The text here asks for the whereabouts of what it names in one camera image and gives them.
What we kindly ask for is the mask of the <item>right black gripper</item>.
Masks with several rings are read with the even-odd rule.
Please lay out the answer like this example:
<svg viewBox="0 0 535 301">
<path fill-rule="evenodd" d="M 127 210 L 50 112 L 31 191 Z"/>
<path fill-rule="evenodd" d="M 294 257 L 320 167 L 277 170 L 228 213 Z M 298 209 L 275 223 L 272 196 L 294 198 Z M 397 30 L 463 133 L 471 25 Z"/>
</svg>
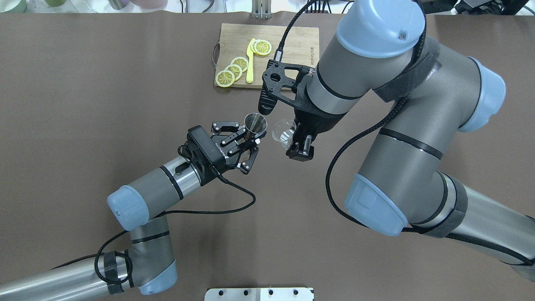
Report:
<svg viewBox="0 0 535 301">
<path fill-rule="evenodd" d="M 319 109 L 311 113 L 295 108 L 294 113 L 297 128 L 292 136 L 292 144 L 286 151 L 286 156 L 301 162 L 313 159 L 314 146 L 312 143 L 317 135 L 331 130 L 345 116 L 345 114 L 328 114 Z"/>
</svg>

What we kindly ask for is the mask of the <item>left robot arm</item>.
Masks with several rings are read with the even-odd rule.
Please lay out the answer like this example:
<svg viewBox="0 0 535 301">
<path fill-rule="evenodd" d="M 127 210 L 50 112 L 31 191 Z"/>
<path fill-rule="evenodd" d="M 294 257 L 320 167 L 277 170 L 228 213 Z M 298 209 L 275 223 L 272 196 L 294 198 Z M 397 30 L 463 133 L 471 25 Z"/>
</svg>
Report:
<svg viewBox="0 0 535 301">
<path fill-rule="evenodd" d="M 106 252 L 105 242 L 94 255 L 2 284 L 2 301 L 88 301 L 134 287 L 143 295 L 169 289 L 177 280 L 170 207 L 214 179 L 248 193 L 223 173 L 249 173 L 265 135 L 266 125 L 250 122 L 213 122 L 211 134 L 202 126 L 190 128 L 176 158 L 108 196 L 130 248 Z"/>
</svg>

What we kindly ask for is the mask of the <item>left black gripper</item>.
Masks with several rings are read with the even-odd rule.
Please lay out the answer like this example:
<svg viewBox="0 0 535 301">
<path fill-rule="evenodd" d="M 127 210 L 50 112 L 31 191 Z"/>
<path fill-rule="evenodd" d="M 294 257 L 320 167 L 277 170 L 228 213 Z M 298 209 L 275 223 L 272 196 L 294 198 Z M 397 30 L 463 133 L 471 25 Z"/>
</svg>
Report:
<svg viewBox="0 0 535 301">
<path fill-rule="evenodd" d="M 200 185 L 204 186 L 217 174 L 225 173 L 229 169 L 238 169 L 247 175 L 252 169 L 259 153 L 260 140 L 248 140 L 237 144 L 239 139 L 246 136 L 246 128 L 239 122 L 212 122 L 212 136 L 210 137 L 202 126 L 189 128 L 185 142 L 184 155 L 199 174 Z M 228 167 L 222 151 L 216 146 L 233 146 L 228 150 Z"/>
</svg>

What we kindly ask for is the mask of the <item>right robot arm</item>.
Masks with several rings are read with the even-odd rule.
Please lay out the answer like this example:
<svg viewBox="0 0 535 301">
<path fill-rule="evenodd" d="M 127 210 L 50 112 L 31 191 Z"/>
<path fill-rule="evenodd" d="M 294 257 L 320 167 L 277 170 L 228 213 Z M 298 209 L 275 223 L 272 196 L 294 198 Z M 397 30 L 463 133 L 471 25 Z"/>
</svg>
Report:
<svg viewBox="0 0 535 301">
<path fill-rule="evenodd" d="M 411 231 L 451 238 L 534 280 L 534 219 L 437 168 L 456 132 L 483 127 L 503 104 L 503 79 L 472 57 L 426 35 L 415 0 L 356 0 L 304 86 L 296 145 L 333 128 L 368 91 L 391 112 L 340 215 L 383 235 Z"/>
</svg>

